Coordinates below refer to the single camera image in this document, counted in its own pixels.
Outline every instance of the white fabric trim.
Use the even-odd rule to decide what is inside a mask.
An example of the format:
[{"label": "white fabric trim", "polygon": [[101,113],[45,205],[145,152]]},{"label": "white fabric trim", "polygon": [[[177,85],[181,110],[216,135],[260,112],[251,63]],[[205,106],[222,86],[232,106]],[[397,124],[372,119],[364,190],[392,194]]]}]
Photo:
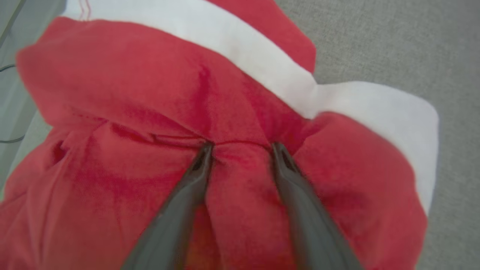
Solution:
[{"label": "white fabric trim", "polygon": [[365,82],[317,85],[271,40],[205,0],[69,0],[62,16],[132,22],[162,30],[223,55],[305,118],[333,111],[355,119],[405,155],[428,213],[435,185],[438,116],[426,101]]}]

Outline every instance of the gray fabric surface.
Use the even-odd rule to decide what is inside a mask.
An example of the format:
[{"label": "gray fabric surface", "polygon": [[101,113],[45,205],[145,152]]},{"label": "gray fabric surface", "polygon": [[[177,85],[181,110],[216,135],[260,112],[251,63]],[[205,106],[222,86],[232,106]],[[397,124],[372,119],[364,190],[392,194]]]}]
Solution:
[{"label": "gray fabric surface", "polygon": [[418,269],[480,269],[480,1],[276,1],[316,44],[317,82],[385,84],[436,107],[437,186]]}]

